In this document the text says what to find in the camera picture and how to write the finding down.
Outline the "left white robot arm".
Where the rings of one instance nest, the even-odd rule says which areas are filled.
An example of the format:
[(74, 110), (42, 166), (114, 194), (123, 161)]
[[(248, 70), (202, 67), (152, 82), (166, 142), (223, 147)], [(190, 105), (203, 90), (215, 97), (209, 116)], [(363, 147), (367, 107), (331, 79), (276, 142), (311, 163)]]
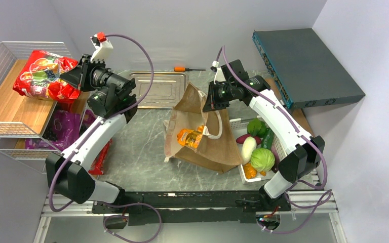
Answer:
[(68, 198), (70, 203), (99, 201), (114, 213), (120, 212), (126, 203), (123, 188), (98, 181), (89, 170), (114, 134), (135, 115), (138, 103), (131, 92), (136, 84), (134, 79), (128, 80), (106, 68), (104, 60), (113, 50), (108, 36), (100, 32), (91, 41), (95, 52), (84, 54), (76, 67), (61, 75), (81, 91), (92, 92), (87, 103), (96, 119), (69, 147), (46, 158), (49, 206), (54, 212), (63, 210), (53, 204), (55, 192)]

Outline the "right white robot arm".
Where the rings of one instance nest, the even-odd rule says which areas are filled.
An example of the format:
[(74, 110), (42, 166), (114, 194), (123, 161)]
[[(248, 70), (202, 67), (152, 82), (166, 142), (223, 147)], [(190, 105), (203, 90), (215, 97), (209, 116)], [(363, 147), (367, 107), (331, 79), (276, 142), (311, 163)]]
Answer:
[(286, 153), (278, 164), (278, 171), (263, 186), (259, 204), (265, 210), (273, 209), (279, 198), (300, 178), (324, 164), (322, 154), (325, 141), (313, 137), (278, 101), (269, 83), (261, 76), (248, 77), (240, 60), (219, 65), (214, 60), (211, 69), (214, 80), (209, 83), (203, 112), (229, 107), (232, 100), (244, 102), (271, 128)]

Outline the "red candy bag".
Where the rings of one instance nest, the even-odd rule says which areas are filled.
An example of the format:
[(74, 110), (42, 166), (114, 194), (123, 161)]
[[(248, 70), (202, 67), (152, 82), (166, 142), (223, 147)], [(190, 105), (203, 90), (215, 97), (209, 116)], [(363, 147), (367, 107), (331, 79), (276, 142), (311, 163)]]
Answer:
[(21, 96), (71, 104), (79, 97), (80, 91), (60, 75), (77, 64), (78, 61), (70, 57), (34, 50), (15, 79), (13, 90)]

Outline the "orange snack bag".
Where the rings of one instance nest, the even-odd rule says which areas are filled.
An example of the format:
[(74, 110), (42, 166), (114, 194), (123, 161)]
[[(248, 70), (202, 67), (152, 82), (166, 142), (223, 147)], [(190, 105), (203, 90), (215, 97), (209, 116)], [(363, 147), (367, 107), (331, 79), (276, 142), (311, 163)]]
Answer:
[(197, 127), (196, 130), (182, 129), (177, 135), (177, 142), (182, 146), (188, 146), (197, 148), (202, 136), (203, 136), (204, 125)]

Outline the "white perforated plastic basket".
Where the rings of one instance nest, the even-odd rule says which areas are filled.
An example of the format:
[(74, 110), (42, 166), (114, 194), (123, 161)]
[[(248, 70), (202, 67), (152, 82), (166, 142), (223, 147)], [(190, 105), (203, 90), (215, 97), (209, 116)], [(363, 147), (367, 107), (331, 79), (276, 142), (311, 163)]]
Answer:
[(272, 179), (278, 163), (287, 155), (272, 129), (260, 118), (233, 119), (230, 128), (243, 157), (238, 166), (242, 182)]

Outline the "burlap grocery bag pink print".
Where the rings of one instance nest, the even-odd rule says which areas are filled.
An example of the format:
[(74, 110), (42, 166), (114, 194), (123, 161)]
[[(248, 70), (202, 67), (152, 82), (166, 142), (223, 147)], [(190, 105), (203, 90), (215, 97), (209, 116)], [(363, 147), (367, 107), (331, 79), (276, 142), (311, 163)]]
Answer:
[[(227, 110), (203, 112), (207, 95), (189, 83), (181, 100), (164, 121), (165, 162), (181, 159), (220, 174), (242, 164), (242, 157), (230, 128)], [(197, 147), (178, 142), (177, 135), (198, 132)]]

